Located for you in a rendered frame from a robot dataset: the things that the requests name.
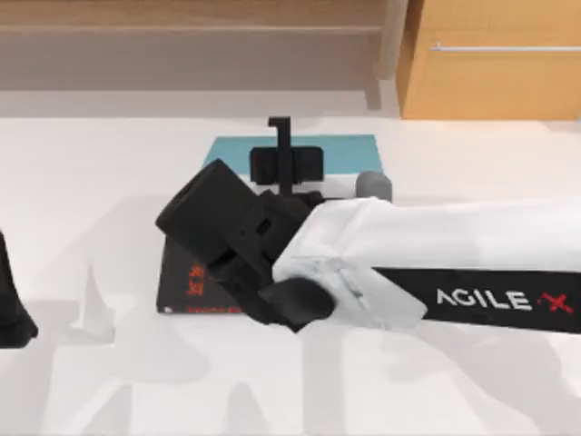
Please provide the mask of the open wooden shelves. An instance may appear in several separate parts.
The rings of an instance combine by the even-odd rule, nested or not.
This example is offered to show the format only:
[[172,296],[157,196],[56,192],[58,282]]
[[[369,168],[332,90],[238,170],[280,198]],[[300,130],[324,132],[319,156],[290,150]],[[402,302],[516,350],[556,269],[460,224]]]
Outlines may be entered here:
[[409,0],[0,0],[0,90],[360,91],[380,104]]

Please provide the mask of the wooden cupboard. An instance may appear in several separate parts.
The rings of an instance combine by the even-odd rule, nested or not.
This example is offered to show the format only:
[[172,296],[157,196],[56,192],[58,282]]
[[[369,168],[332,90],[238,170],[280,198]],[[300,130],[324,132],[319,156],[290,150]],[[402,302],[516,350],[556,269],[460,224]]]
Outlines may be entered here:
[[443,45],[581,46],[581,0],[409,0],[396,84],[408,120],[581,118],[581,53],[446,53]]

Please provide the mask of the pale grey rounded box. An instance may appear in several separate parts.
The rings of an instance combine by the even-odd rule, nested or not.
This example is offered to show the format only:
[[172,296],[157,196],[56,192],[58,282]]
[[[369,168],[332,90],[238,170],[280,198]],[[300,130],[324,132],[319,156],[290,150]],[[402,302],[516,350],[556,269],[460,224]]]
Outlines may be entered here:
[[381,172],[360,173],[355,183],[355,196],[357,198],[376,197],[391,202],[393,196],[391,180]]

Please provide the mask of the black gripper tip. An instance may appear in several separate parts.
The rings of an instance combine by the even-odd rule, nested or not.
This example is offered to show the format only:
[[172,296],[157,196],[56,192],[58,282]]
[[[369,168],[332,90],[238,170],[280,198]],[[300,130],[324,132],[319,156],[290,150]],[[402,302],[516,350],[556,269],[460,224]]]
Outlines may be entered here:
[[0,232],[0,350],[22,349],[38,333],[16,290],[5,238]]

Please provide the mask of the light blue book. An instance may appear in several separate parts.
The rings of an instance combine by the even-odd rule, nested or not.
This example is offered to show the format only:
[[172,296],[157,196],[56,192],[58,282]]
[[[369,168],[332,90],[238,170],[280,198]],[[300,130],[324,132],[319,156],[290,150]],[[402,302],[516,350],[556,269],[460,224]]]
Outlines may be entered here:
[[[276,143],[275,136],[218,136],[202,166],[222,159],[235,173],[249,175],[251,149],[273,147]],[[326,175],[383,170],[376,138],[372,134],[293,135],[291,144],[321,148]]]

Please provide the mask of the black book with red lettering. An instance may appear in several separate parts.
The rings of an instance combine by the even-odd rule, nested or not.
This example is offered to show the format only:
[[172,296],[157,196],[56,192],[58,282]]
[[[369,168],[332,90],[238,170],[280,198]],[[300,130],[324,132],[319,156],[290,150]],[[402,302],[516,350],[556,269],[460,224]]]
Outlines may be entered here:
[[205,268],[169,237],[162,251],[156,308],[163,314],[241,312],[239,304]]

